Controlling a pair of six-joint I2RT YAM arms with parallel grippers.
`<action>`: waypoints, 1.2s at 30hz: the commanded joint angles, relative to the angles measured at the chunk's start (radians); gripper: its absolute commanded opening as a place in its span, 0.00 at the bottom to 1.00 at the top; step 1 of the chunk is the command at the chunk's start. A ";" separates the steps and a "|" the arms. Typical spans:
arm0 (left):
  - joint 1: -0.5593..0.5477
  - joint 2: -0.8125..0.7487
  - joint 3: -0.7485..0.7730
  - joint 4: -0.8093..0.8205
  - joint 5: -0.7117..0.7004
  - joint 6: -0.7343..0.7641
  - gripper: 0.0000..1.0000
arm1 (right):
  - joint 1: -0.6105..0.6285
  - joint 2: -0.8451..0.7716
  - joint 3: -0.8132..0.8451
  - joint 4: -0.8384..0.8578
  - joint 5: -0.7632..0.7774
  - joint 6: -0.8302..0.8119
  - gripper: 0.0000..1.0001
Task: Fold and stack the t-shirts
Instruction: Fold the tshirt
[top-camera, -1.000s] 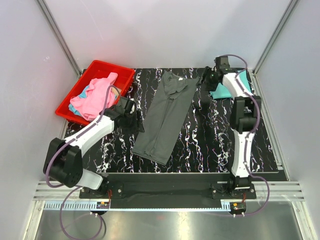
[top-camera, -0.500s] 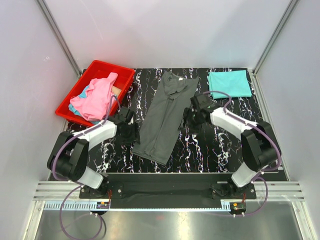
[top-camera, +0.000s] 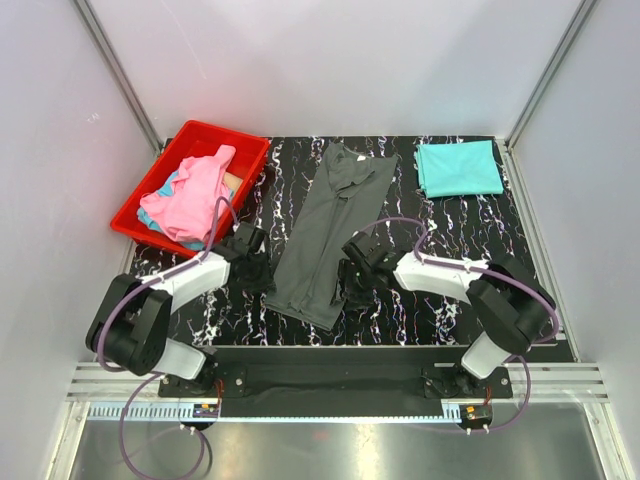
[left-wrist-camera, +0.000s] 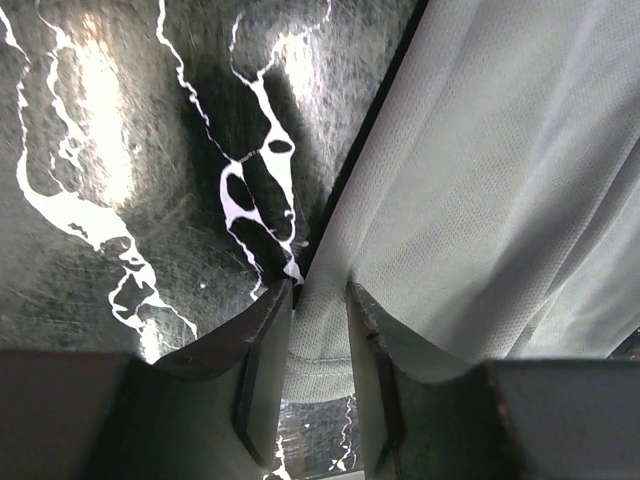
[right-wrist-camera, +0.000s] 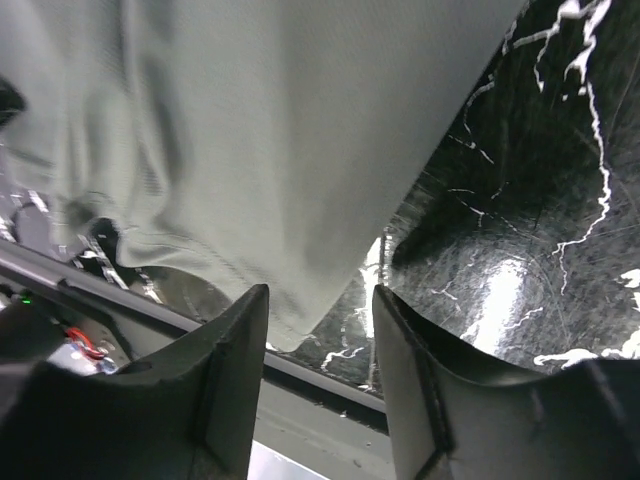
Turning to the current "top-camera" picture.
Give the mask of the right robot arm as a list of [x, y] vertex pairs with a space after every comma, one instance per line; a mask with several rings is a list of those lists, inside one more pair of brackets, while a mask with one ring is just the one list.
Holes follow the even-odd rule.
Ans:
[[559, 329], [555, 301], [509, 254], [491, 261], [447, 259], [387, 249], [364, 232], [342, 251], [338, 294], [348, 310], [367, 308], [383, 289], [434, 293], [472, 307], [482, 332], [455, 366], [424, 370], [428, 398], [487, 395], [497, 368], [547, 341], [546, 327]]

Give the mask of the dark grey t-shirt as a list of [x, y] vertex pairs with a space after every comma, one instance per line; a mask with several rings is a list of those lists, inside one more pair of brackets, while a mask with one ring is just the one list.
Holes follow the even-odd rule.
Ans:
[[322, 157], [274, 273], [266, 307], [330, 330], [343, 310], [339, 263], [343, 245], [379, 218], [398, 156], [370, 157], [342, 143]]

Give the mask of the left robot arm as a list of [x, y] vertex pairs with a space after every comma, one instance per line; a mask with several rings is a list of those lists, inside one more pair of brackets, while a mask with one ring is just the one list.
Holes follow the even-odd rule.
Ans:
[[163, 374], [196, 396], [217, 379], [215, 360], [169, 338], [171, 316], [208, 291], [234, 287], [251, 294], [273, 285], [265, 230], [241, 223], [233, 235], [154, 276], [116, 276], [85, 337], [107, 371]]

